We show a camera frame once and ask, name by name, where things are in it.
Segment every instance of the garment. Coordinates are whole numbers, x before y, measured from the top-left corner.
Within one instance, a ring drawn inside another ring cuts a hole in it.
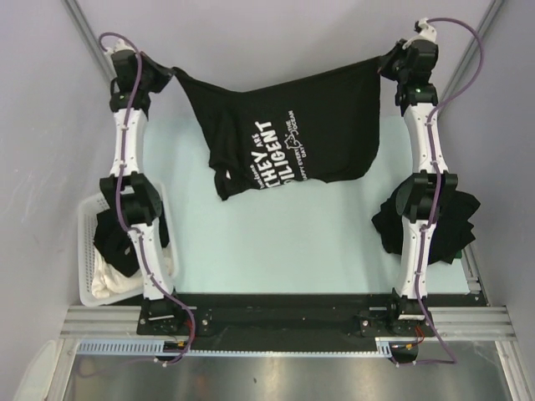
[[[173,274],[173,260],[171,248],[163,248],[164,263],[169,275]],[[118,272],[109,263],[106,263],[97,248],[94,248],[94,271],[93,281],[91,282],[91,293],[97,299],[109,298],[115,294],[140,289],[143,286],[143,275],[141,270],[137,270],[132,276],[126,277]]]
[[[162,211],[158,230],[163,248],[169,244],[169,232],[164,216],[165,212]],[[101,211],[97,215],[97,228],[94,232],[93,243],[106,263],[125,277],[131,277],[140,270],[132,241],[123,231],[117,221],[117,215],[111,209]]]
[[[377,68],[372,58],[249,92],[174,68],[210,149],[217,194],[364,175],[379,148]]]
[[[403,247],[403,225],[401,216],[395,209],[395,197],[399,188],[394,190],[390,198],[381,205],[380,212],[372,218],[375,229],[381,235],[383,248],[388,253],[397,255],[401,255]],[[480,205],[474,195],[455,191],[436,223],[431,239],[429,264],[436,261],[452,263],[457,252],[476,239],[471,232],[474,226],[468,219]]]

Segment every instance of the black mounting bracket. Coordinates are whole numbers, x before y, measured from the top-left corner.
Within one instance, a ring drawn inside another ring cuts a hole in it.
[[[407,41],[399,40],[394,48],[380,57],[380,74],[398,83],[395,105],[401,115],[418,103],[438,104],[435,85],[430,84],[431,72],[438,60],[438,45],[418,39],[404,48]]]
[[[136,333],[140,336],[173,336],[185,334],[186,312],[166,297],[144,298]]]
[[[145,174],[132,173],[123,178],[120,190],[126,186],[131,186],[134,192],[121,194],[121,213],[127,226],[145,223],[152,225],[152,221],[163,216],[163,204],[158,194],[158,190],[150,183]],[[117,177],[101,178],[99,182],[100,191],[115,213],[115,191],[117,188]]]
[[[395,208],[400,216],[405,216],[411,223],[427,220],[431,213],[433,197],[436,189],[436,174],[413,173],[398,189],[395,197]],[[441,193],[437,204],[438,216],[455,194],[459,179],[457,174],[444,171],[441,174]]]
[[[173,70],[156,63],[144,53],[141,56],[141,79],[140,84],[132,100],[133,109],[142,109],[149,116],[150,97],[149,93],[158,94],[169,83],[173,76]],[[110,83],[110,109],[114,113],[120,109],[126,109],[130,96],[134,90],[137,76],[137,57],[130,49],[120,50],[111,55],[117,78]]]
[[[427,310],[427,298],[422,302]],[[403,319],[400,316],[418,316],[420,318]],[[357,315],[360,333],[365,338],[375,337],[408,337],[416,335],[419,327],[426,337],[434,337],[428,323],[423,319],[420,304],[415,299],[400,297],[395,290],[385,308],[361,311]]]

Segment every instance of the metal floor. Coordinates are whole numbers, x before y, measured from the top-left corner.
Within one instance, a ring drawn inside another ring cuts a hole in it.
[[[494,343],[453,343],[457,366],[395,368],[380,358],[190,357],[161,368],[80,357],[64,401],[511,400]],[[442,357],[425,343],[421,357]],[[106,368],[91,378],[85,375]]]

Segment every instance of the white cloth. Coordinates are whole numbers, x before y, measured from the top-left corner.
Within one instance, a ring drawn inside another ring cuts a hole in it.
[[[112,297],[115,294],[122,294],[143,287],[143,275],[141,269],[131,277],[125,277],[115,270],[113,266],[106,263],[100,252],[94,249],[94,273],[93,282],[91,283],[91,293],[97,299]],[[173,261],[171,257],[171,247],[168,246],[163,250],[164,262],[167,272],[173,273]]]

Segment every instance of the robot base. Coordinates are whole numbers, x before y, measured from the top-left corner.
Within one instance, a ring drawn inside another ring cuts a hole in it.
[[[136,333],[140,336],[169,336],[187,333],[186,312],[173,301],[163,298],[141,303],[140,318]]]

